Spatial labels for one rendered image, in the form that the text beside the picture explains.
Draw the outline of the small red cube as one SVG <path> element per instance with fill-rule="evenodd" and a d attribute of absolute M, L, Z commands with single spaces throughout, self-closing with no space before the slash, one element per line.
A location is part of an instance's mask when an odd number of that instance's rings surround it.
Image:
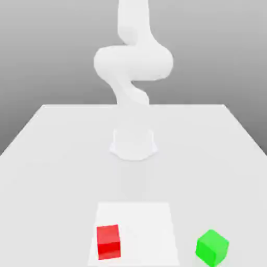
<path fill-rule="evenodd" d="M 99 260 L 121 257 L 120 235 L 117 224 L 98 226 L 96 237 Z"/>

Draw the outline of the small green cube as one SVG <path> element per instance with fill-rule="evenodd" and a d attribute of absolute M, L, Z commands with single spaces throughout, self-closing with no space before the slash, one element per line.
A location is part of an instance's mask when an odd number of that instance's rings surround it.
<path fill-rule="evenodd" d="M 209 267 L 217 267 L 227 256 L 229 241 L 215 230 L 208 230 L 197 240 L 196 255 Z"/>

